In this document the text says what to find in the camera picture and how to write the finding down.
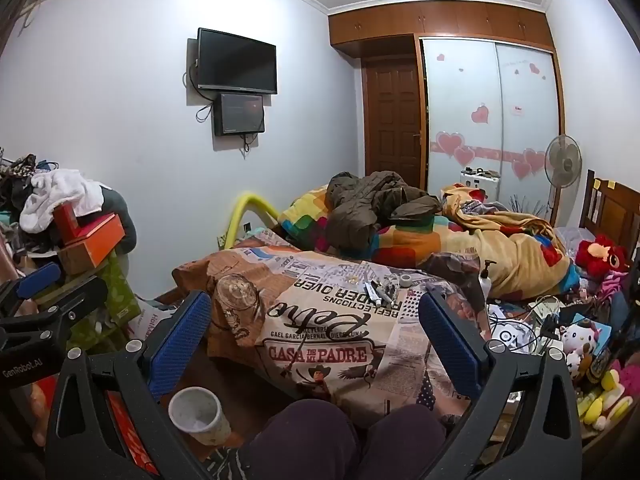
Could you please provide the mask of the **white tape roll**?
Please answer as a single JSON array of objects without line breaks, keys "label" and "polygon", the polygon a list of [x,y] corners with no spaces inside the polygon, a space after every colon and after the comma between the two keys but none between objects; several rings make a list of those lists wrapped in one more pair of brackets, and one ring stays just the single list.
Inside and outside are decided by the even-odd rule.
[{"label": "white tape roll", "polygon": [[400,274],[399,283],[402,288],[409,288],[414,284],[414,279],[411,274]]}]

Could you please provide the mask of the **black Sharpie marker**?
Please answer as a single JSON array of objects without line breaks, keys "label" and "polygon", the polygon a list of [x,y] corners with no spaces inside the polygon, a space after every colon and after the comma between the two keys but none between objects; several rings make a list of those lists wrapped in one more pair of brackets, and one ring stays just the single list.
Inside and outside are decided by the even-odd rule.
[{"label": "black Sharpie marker", "polygon": [[376,294],[387,309],[398,309],[398,291],[393,283],[372,283]]}]

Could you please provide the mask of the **white trash cup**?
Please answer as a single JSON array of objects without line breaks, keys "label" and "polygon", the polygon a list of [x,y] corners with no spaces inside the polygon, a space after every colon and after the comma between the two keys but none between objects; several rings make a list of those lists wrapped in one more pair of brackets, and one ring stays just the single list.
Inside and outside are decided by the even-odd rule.
[{"label": "white trash cup", "polygon": [[221,446],[232,433],[218,396],[203,387],[175,393],[168,404],[168,416],[175,427],[202,445]]}]

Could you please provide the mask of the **green leaf gift bag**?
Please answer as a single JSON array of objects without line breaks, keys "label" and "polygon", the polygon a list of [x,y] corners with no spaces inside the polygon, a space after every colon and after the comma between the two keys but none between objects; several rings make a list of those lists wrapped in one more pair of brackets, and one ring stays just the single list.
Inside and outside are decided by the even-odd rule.
[{"label": "green leaf gift bag", "polygon": [[79,347],[88,353],[108,353],[126,346],[128,323],[141,313],[137,297],[120,265],[126,260],[126,257],[111,252],[96,270],[64,278],[60,286],[51,285],[36,296],[36,304],[43,311],[52,307],[64,292],[71,292],[92,276],[106,284],[106,299],[72,327],[67,348]]}]

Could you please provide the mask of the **red box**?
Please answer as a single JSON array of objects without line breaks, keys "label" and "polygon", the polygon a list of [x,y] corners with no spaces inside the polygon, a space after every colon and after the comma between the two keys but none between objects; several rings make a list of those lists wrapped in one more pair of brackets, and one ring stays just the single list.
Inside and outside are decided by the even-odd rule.
[{"label": "red box", "polygon": [[62,203],[52,212],[53,221],[64,245],[73,244],[78,239],[80,227],[70,202]]}]

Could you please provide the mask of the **orange shoe box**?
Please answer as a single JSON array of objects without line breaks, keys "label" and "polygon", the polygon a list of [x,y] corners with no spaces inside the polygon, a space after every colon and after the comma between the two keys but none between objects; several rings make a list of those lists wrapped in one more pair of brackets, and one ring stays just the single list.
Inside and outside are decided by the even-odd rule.
[{"label": "orange shoe box", "polygon": [[96,269],[115,249],[125,232],[117,214],[106,214],[87,224],[81,237],[58,251],[62,268],[68,275]]}]

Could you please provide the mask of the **white pump bottle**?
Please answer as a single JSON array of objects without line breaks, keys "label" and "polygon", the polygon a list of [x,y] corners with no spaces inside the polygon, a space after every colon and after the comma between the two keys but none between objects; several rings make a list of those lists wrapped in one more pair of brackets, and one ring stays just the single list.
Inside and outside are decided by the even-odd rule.
[{"label": "white pump bottle", "polygon": [[482,290],[484,301],[488,300],[489,293],[491,291],[492,281],[489,276],[489,269],[493,264],[496,264],[496,262],[486,260],[484,262],[484,268],[480,271],[480,275],[478,276],[478,282],[480,283],[480,289]]}]

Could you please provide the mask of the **white towel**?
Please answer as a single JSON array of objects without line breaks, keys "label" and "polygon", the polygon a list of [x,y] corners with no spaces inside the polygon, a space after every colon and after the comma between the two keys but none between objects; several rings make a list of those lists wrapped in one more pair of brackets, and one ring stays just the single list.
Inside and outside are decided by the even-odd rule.
[{"label": "white towel", "polygon": [[45,231],[58,206],[70,204],[74,214],[82,217],[100,211],[104,203],[101,183],[87,179],[77,169],[37,172],[30,184],[32,192],[20,214],[20,228],[29,234]]}]

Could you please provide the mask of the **newspaper print duvet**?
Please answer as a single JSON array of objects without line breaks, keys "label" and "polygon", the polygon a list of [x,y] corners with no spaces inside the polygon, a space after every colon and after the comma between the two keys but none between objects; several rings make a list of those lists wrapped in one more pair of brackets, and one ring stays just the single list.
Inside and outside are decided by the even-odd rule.
[{"label": "newspaper print duvet", "polygon": [[[414,284],[402,288],[400,274]],[[262,230],[172,272],[180,292],[212,300],[207,352],[253,367],[296,398],[332,402],[366,424],[409,404],[437,416],[469,407],[419,322],[430,290],[481,330],[462,289],[440,276],[303,252]],[[372,283],[393,283],[387,309]]]}]

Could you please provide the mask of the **beige yellow blanket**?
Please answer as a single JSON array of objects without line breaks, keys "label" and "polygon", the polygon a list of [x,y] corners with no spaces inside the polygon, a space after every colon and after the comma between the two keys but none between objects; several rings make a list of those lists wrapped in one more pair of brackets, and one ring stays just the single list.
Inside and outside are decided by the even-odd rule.
[{"label": "beige yellow blanket", "polygon": [[489,296],[527,300],[562,295],[579,286],[575,263],[550,223],[533,214],[494,210],[480,214],[480,191],[456,183],[442,189],[438,229],[443,252],[475,256],[488,264]]}]

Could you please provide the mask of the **Hello Kitty plush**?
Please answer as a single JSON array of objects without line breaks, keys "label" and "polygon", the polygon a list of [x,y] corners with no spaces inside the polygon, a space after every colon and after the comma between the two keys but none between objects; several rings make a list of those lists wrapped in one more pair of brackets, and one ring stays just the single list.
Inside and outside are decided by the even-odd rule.
[{"label": "Hello Kitty plush", "polygon": [[600,330],[595,322],[582,318],[569,326],[562,325],[560,336],[570,378],[576,379],[580,376],[582,361],[597,349]]}]

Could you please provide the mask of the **colourful checkered blanket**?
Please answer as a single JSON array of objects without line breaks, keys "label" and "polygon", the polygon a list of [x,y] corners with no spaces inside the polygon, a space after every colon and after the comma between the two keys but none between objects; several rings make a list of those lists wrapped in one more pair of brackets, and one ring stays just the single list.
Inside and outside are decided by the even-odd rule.
[{"label": "colourful checkered blanket", "polygon": [[413,269],[438,252],[477,256],[499,261],[510,250],[510,240],[501,232],[466,230],[438,214],[425,226],[389,226],[375,233],[367,248],[341,249],[326,235],[330,208],[326,188],[316,188],[294,200],[278,222],[296,247],[324,254],[369,260],[386,266]]}]

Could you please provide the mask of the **person's dark trouser knees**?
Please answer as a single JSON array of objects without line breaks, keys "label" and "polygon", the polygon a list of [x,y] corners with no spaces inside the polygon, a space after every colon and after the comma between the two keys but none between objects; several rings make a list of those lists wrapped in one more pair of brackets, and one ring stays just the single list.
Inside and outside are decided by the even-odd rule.
[{"label": "person's dark trouser knees", "polygon": [[444,427],[424,405],[406,405],[361,437],[337,406],[301,400],[238,448],[205,467],[214,479],[417,479],[444,445]]}]

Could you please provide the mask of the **red plush toy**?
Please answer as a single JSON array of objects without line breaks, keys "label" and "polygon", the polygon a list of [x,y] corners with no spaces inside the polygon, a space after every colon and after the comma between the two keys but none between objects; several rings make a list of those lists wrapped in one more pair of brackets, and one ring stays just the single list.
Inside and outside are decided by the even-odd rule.
[{"label": "red plush toy", "polygon": [[629,260],[623,248],[603,234],[591,242],[582,240],[579,243],[575,263],[596,282],[602,282],[612,272],[629,270]]}]

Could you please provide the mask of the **brown puffer jacket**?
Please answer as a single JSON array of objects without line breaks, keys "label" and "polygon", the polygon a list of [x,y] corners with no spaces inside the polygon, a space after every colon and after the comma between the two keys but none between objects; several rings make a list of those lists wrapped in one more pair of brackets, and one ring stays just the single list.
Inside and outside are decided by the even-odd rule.
[{"label": "brown puffer jacket", "polygon": [[426,226],[442,211],[440,199],[408,185],[395,171],[365,177],[336,174],[326,187],[326,240],[346,252],[364,252],[389,226]]}]

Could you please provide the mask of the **wooden headboard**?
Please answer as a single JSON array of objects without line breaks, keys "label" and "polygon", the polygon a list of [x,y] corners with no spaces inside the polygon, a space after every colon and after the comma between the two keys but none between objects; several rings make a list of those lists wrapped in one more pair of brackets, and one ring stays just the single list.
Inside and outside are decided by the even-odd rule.
[{"label": "wooden headboard", "polygon": [[634,261],[639,250],[640,194],[589,169],[579,226],[593,235],[606,235]]}]

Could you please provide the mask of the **white standing fan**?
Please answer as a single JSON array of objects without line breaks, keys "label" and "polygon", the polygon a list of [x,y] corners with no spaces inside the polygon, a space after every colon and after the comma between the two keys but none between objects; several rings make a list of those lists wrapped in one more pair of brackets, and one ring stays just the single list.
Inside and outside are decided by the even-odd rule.
[{"label": "white standing fan", "polygon": [[556,136],[544,155],[544,173],[551,186],[550,223],[564,226],[570,218],[582,177],[582,151],[566,134]]}]

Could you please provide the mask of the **frosted wardrobe with hearts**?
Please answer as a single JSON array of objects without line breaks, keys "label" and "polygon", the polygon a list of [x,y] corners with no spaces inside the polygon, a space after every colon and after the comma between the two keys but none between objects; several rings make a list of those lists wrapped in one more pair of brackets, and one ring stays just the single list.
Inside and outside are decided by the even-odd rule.
[{"label": "frosted wardrobe with hearts", "polygon": [[454,183],[549,219],[546,149],[560,133],[551,53],[479,39],[424,38],[427,191]]}]

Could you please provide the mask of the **brown wooden door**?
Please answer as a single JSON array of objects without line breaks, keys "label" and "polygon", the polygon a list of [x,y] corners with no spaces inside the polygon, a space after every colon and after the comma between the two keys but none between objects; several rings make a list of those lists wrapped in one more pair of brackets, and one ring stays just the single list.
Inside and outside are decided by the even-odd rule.
[{"label": "brown wooden door", "polygon": [[365,60],[363,78],[366,174],[390,170],[420,188],[419,73],[412,58]]}]

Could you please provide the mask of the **small black wall monitor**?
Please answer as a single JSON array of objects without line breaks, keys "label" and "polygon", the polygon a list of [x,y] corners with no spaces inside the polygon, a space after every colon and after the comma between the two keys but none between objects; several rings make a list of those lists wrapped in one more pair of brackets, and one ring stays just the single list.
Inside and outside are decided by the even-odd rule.
[{"label": "small black wall monitor", "polygon": [[265,131],[262,96],[219,93],[213,102],[215,136],[242,136]]}]

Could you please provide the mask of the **large black wall television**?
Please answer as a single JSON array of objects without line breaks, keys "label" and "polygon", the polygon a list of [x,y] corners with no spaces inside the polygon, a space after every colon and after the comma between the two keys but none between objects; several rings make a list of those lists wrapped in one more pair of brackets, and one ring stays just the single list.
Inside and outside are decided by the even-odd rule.
[{"label": "large black wall television", "polygon": [[274,44],[200,27],[195,68],[198,90],[278,93]]}]

